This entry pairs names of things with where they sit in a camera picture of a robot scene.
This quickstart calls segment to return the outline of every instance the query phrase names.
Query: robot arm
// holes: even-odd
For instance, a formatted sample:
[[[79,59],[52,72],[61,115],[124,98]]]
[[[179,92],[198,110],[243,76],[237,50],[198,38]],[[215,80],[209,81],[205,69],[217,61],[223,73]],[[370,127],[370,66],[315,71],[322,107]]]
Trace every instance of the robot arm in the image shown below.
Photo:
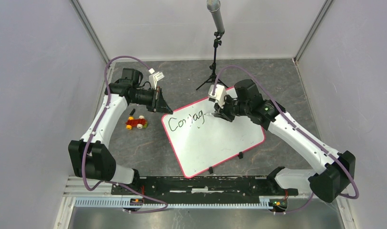
[[[332,202],[350,183],[342,169],[336,162],[317,147],[310,139],[301,134],[306,133],[311,139],[323,146],[331,155],[337,158],[349,171],[353,177],[355,172],[355,157],[349,151],[340,154],[336,149],[331,148],[321,142],[318,138],[304,129],[295,119],[282,107],[278,106],[285,113],[290,121],[296,124],[296,129],[279,113],[271,100],[264,100],[258,88],[252,80],[242,80],[234,85],[237,98],[232,98],[226,94],[223,86],[217,85],[215,94],[213,86],[209,90],[209,100],[215,102],[215,117],[220,117],[232,122],[236,116],[248,116],[251,121],[261,125],[265,130],[280,137],[295,149],[313,168],[310,170],[299,170],[278,168],[275,171],[275,180],[282,188],[288,187],[282,174],[306,174],[311,190],[322,200]]]
[[[116,164],[115,159],[108,150],[109,141],[119,117],[130,103],[146,105],[147,110],[150,112],[173,113],[163,98],[161,88],[157,87],[157,81],[163,77],[162,73],[153,73],[149,76],[151,87],[142,89],[140,86],[143,78],[142,73],[135,69],[124,68],[121,79],[109,84],[111,101],[105,115],[99,122],[96,133],[93,133],[92,130],[106,107],[105,102],[102,103],[87,132],[83,134],[80,140],[73,140],[69,144],[69,154],[76,176],[82,177],[82,155],[87,139],[92,133],[93,138],[85,164],[86,178],[131,184],[133,179],[138,177],[136,170]],[[105,91],[104,101],[107,101],[107,99],[108,91]]]

